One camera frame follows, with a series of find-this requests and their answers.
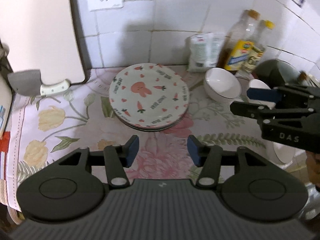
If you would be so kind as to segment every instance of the wall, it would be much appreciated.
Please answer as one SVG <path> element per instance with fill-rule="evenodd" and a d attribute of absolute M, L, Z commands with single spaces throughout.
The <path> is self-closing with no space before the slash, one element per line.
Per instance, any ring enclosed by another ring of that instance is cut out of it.
<path fill-rule="evenodd" d="M 187 64 L 189 36 L 228 31 L 253 8 L 276 24 L 263 60 L 278 57 L 320 78 L 320 0 L 306 0 L 302 8 L 291 0 L 124 0 L 121 9 L 95 12 L 87 0 L 73 2 L 88 67 Z"/>

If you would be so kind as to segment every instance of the floral tablecloth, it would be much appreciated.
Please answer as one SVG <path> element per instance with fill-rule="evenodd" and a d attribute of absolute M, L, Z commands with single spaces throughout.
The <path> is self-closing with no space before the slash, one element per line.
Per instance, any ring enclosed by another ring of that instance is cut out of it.
<path fill-rule="evenodd" d="M 256 120 L 234 116 L 229 105 L 207 97 L 204 75 L 190 74 L 184 66 L 173 66 L 186 81 L 191 93 L 188 113 L 176 126 L 161 132 L 140 132 L 121 123 L 113 114 L 108 89 L 122 68 L 93 69 L 87 84 L 72 86 L 55 97 L 17 95 L 12 111 L 12 128 L 6 162 L 7 204 L 20 210 L 16 200 L 19 184 L 78 147 L 91 151 L 107 145 L 124 144 L 132 135 L 140 138 L 140 150 L 126 169 L 128 178 L 195 179 L 200 172 L 188 155 L 186 141 L 194 134 L 202 142 L 235 150 L 245 145 L 265 155 Z M 106 181 L 103 167 L 92 173 Z M 223 181 L 233 174 L 232 167 L 221 170 Z"/>

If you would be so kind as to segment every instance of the cutting board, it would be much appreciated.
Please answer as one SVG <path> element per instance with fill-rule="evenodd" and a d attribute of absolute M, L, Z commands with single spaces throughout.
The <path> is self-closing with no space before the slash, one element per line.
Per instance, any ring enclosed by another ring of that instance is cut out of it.
<path fill-rule="evenodd" d="M 0 0 L 0 39 L 13 72 L 40 69 L 46 85 L 85 80 L 70 0 Z"/>

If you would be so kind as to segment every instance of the plastic bag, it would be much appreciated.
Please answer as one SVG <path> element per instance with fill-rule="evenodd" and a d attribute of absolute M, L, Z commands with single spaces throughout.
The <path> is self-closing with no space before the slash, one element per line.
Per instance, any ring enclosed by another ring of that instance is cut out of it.
<path fill-rule="evenodd" d="M 200 33 L 191 36 L 189 72 L 205 72 L 216 67 L 225 33 Z"/>

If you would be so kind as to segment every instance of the stack of plates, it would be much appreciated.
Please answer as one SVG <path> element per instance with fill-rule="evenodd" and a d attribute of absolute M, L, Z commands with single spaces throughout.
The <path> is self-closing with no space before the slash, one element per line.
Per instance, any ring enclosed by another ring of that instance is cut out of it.
<path fill-rule="evenodd" d="M 109 100 L 117 117 L 140 131 L 174 126 L 189 105 L 189 89 L 171 69 L 136 64 L 122 70 L 110 85 Z"/>

